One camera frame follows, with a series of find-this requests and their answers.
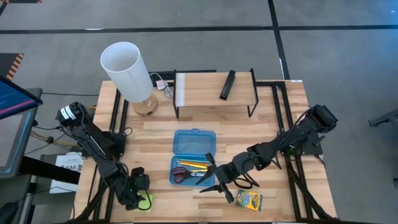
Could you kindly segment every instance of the wooden shelf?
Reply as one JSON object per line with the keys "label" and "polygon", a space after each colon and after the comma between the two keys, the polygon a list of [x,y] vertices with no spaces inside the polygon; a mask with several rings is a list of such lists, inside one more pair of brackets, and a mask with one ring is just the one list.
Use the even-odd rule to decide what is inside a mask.
{"label": "wooden shelf", "polygon": [[254,72],[236,72],[235,80],[227,100],[221,100],[228,72],[177,73],[175,76],[174,106],[249,106],[258,104]]}

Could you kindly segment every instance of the white paper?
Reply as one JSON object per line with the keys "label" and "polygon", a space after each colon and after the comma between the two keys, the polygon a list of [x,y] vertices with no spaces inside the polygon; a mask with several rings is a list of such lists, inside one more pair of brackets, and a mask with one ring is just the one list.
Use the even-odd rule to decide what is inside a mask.
{"label": "white paper", "polygon": [[[57,156],[57,161],[55,162],[56,166],[64,167],[70,170],[74,170],[77,172],[81,172],[81,168],[83,167],[83,159],[76,152],[69,152],[64,156]],[[72,190],[74,192],[77,191],[77,184],[69,184],[57,180],[51,181],[51,188],[53,187],[61,187],[63,189]],[[70,192],[67,190],[62,190],[59,188],[51,189],[50,194],[59,194]]]}

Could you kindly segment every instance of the white lampshade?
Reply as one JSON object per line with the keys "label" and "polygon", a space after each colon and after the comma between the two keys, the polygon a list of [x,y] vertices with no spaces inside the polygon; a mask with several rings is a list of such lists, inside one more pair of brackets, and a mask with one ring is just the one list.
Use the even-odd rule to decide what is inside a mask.
{"label": "white lampshade", "polygon": [[148,99],[154,91],[147,67],[137,46],[118,42],[101,54],[101,66],[122,96],[131,103]]}

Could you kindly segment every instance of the scissors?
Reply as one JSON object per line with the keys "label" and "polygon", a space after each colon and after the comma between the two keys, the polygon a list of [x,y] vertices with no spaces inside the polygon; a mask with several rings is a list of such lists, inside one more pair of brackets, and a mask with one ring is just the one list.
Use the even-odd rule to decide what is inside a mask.
{"label": "scissors", "polygon": [[191,177],[203,177],[204,173],[191,172],[184,167],[176,167],[172,169],[172,174],[174,175],[174,182],[181,183],[183,180]]}

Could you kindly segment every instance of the crayola box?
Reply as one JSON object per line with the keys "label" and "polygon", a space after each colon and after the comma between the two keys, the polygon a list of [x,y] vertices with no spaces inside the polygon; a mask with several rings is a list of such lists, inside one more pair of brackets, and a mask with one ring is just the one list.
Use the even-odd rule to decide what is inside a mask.
{"label": "crayola box", "polygon": [[246,190],[238,190],[237,206],[261,211],[262,195]]}

